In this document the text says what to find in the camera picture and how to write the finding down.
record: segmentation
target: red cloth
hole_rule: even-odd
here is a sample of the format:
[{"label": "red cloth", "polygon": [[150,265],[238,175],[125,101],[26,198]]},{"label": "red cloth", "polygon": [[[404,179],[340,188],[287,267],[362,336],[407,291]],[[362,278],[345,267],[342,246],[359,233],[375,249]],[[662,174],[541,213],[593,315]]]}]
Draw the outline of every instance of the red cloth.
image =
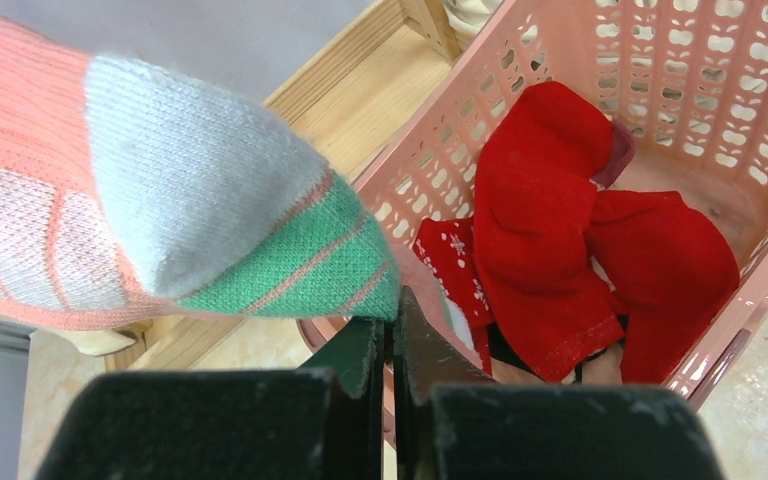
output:
[{"label": "red cloth", "polygon": [[472,227],[472,218],[445,222],[426,218],[419,226],[413,251],[440,281],[443,294],[463,311],[484,371],[490,374],[486,329],[494,320],[475,271]]},{"label": "red cloth", "polygon": [[479,278],[505,339],[560,382],[623,336],[583,232],[608,163],[611,123],[557,82],[529,87],[481,152],[475,185]]},{"label": "red cloth", "polygon": [[600,192],[585,239],[628,308],[623,382],[662,382],[737,289],[731,249],[676,192]]}]

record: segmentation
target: perforated basket wall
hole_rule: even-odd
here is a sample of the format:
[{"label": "perforated basket wall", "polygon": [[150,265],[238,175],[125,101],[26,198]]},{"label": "perforated basket wall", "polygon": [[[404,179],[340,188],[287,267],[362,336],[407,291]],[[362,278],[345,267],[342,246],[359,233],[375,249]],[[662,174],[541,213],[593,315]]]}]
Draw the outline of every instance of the perforated basket wall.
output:
[{"label": "perforated basket wall", "polygon": [[743,203],[723,208],[757,220],[735,247],[741,289],[667,382],[709,390],[768,313],[768,1],[506,1],[358,179],[384,229],[408,244],[424,217],[471,215],[482,145],[552,78],[628,124],[640,157],[734,189]]}]

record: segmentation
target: laundry basket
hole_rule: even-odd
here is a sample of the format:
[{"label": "laundry basket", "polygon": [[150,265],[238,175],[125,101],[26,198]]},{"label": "laundry basket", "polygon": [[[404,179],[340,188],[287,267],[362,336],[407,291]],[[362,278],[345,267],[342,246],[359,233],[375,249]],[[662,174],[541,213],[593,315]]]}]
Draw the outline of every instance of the laundry basket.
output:
[{"label": "laundry basket", "polygon": [[473,213],[481,147],[529,85],[563,82],[620,118],[627,190],[678,190],[742,282],[665,386],[699,406],[768,313],[768,1],[507,0],[358,178],[385,231]]}]

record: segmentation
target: basket bottom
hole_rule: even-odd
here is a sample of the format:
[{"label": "basket bottom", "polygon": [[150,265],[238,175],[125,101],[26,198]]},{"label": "basket bottom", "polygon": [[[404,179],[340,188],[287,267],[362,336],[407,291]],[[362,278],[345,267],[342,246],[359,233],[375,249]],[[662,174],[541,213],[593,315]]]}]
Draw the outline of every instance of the basket bottom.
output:
[{"label": "basket bottom", "polygon": [[640,151],[615,184],[622,190],[675,190],[690,208],[719,229],[741,267],[766,232],[758,199],[697,166],[658,153]]}]

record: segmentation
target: wooden frame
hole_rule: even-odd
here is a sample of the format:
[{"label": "wooden frame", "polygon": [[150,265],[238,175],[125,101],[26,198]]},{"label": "wooden frame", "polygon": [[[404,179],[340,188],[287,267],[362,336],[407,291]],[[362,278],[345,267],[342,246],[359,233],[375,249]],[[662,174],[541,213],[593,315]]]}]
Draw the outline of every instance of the wooden frame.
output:
[{"label": "wooden frame", "polygon": [[[264,103],[352,180],[460,53],[441,0],[378,0]],[[106,371],[190,369],[246,323],[153,320],[136,345],[105,357]]]}]

